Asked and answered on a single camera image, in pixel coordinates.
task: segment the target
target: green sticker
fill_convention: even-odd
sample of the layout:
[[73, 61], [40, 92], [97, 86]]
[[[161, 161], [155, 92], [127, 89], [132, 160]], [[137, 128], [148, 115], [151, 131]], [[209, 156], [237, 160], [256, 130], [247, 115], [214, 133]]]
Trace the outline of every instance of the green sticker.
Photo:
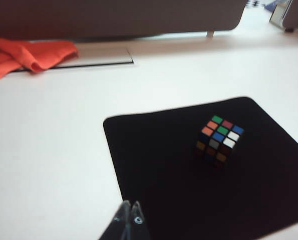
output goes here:
[[217, 131], [223, 135], [226, 135], [228, 133], [228, 129], [222, 126], [218, 127]]
[[212, 121], [216, 122], [217, 124], [220, 124], [222, 122], [222, 118], [219, 116], [214, 115], [212, 118]]

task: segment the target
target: orange sticker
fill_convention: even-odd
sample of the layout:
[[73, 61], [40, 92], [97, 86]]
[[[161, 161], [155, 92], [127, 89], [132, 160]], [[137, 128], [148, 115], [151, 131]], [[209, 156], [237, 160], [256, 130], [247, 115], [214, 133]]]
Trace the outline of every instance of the orange sticker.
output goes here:
[[218, 127], [218, 124], [216, 124], [215, 122], [213, 121], [209, 121], [207, 126], [213, 130], [215, 130], [217, 127]]
[[211, 136], [211, 134], [213, 133], [213, 130], [211, 130], [210, 128], [208, 128], [208, 127], [205, 126], [205, 127], [202, 129], [202, 132], [203, 132], [204, 134], [208, 135], [208, 136]]

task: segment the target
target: blue object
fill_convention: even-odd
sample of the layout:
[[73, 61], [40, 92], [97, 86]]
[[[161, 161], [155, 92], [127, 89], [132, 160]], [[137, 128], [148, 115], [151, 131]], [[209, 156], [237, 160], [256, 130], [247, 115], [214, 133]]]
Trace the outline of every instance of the blue object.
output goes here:
[[218, 132], [215, 132], [213, 135], [212, 135], [212, 138], [213, 139], [216, 139], [218, 142], [222, 142], [222, 140], [224, 139], [224, 135], [218, 133]]
[[204, 160], [206, 160], [208, 163], [211, 163], [214, 161], [214, 157], [210, 156], [209, 154], [204, 155]]
[[278, 1], [273, 1], [272, 3], [269, 3], [264, 6], [264, 9], [267, 9], [269, 12], [273, 12], [275, 9], [275, 6], [277, 5]]
[[203, 142], [204, 144], [209, 143], [210, 137], [202, 132], [199, 133], [198, 139], [200, 142]]
[[239, 135], [241, 135], [243, 133], [243, 129], [236, 125], [233, 127], [232, 131], [236, 132]]

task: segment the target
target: blue sticker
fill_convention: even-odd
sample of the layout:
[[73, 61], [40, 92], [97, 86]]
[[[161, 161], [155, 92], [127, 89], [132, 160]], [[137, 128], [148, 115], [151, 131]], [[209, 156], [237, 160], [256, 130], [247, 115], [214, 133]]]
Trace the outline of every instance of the blue sticker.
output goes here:
[[241, 135], [243, 133], [243, 129], [236, 125], [233, 127], [232, 131], [236, 132], [239, 135]]
[[198, 139], [199, 141], [205, 143], [205, 144], [208, 144], [209, 143], [209, 139], [210, 137], [202, 132], [199, 133], [199, 136], [198, 136]]
[[216, 139], [218, 142], [222, 142], [222, 140], [224, 139], [224, 135], [218, 133], [218, 132], [215, 132], [213, 135], [212, 135], [212, 138], [213, 139]]
[[206, 154], [206, 155], [204, 155], [204, 160], [205, 160], [206, 162], [211, 163], [211, 162], [214, 161], [214, 157], [210, 156], [209, 154]]

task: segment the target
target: screw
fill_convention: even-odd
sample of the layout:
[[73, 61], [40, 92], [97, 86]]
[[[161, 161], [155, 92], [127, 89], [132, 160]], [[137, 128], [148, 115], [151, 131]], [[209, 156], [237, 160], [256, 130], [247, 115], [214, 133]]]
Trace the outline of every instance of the screw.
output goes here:
[[137, 216], [137, 217], [134, 218], [134, 222], [136, 224], [142, 224], [143, 223], [143, 220], [142, 220], [142, 218], [140, 218], [139, 216]]

